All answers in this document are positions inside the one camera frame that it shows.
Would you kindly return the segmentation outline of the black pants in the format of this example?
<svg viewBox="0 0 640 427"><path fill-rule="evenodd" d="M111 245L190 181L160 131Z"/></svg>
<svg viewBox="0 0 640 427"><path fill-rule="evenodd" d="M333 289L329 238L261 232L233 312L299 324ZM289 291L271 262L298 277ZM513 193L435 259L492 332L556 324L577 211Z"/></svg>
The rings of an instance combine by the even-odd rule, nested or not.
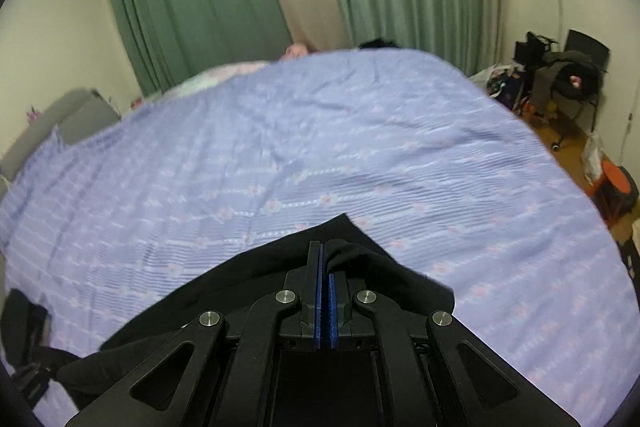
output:
<svg viewBox="0 0 640 427"><path fill-rule="evenodd" d="M85 358L41 346L37 336L46 310L19 291L11 291L9 309L1 317L1 339L16 372L2 384L1 395L6 398L15 390L34 407L50 381L58 381L76 407L83 409L194 317L205 311L231 315L281 289L288 272L306 265L312 242L326 246L324 265L330 272L344 271L390 291L407 311L427 314L431 309L454 309L449 287L400 265L341 215L217 265L132 319Z"/></svg>

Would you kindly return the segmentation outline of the purple floral bed sheet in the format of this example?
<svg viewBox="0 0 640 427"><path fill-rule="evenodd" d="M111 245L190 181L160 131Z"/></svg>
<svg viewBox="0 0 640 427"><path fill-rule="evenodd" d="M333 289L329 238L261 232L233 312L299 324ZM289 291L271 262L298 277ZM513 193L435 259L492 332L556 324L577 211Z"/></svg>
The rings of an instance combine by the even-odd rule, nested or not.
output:
<svg viewBox="0 0 640 427"><path fill-rule="evenodd" d="M88 355L194 277L346 215L452 288L456 317L584 426L639 375L634 286L537 135L410 50L314 54L52 131L1 204L6 285Z"/></svg>

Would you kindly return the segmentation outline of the orange stool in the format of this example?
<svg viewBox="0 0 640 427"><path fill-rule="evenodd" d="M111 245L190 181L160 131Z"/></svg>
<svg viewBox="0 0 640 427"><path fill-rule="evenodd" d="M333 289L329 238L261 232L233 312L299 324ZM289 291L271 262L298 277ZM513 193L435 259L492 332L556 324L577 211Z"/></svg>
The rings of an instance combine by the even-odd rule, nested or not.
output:
<svg viewBox="0 0 640 427"><path fill-rule="evenodd" d="M602 173L590 185L587 195L610 229L634 210L639 198L639 189L630 173L608 158L601 161L601 168Z"/></svg>

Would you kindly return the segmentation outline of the grey padded headboard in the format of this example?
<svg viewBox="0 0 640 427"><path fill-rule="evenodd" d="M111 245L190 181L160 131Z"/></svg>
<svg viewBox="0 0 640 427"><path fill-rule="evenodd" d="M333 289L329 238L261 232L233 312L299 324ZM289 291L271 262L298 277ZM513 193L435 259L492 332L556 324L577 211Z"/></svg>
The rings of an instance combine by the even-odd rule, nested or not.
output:
<svg viewBox="0 0 640 427"><path fill-rule="evenodd" d="M66 145L90 138L120 121L119 113L93 89L75 89L53 102L22 132L1 158L1 197L30 156L53 130Z"/></svg>

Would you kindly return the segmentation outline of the black chair with clothes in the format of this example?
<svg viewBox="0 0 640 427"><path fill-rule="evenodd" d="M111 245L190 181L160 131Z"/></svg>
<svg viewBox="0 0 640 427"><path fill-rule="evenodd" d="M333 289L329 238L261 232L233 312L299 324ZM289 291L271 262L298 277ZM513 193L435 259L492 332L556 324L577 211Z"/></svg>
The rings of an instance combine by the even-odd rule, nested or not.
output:
<svg viewBox="0 0 640 427"><path fill-rule="evenodd" d="M572 29L559 51L555 40L529 31L514 46L513 62L522 87L513 109L516 115L532 114L548 118L548 104L559 96L578 105L570 117L577 124L584 110L591 109L590 129L596 129L604 77L611 50L599 40Z"/></svg>

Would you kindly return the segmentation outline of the white pink blanket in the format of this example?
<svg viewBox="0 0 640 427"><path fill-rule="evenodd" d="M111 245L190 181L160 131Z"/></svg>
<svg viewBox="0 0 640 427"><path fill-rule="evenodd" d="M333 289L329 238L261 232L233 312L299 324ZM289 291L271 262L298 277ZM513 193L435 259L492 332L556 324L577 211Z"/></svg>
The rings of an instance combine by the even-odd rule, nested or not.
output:
<svg viewBox="0 0 640 427"><path fill-rule="evenodd" d="M218 86L234 77L246 76L258 72L266 66L271 65L269 61L250 61L241 63L224 64L214 68L206 69L178 84L165 92L157 91L145 98L137 98L134 100L130 108L136 110L142 105L149 103L157 103L161 101L177 100L177 98L185 98L186 96L198 93L200 91Z"/></svg>

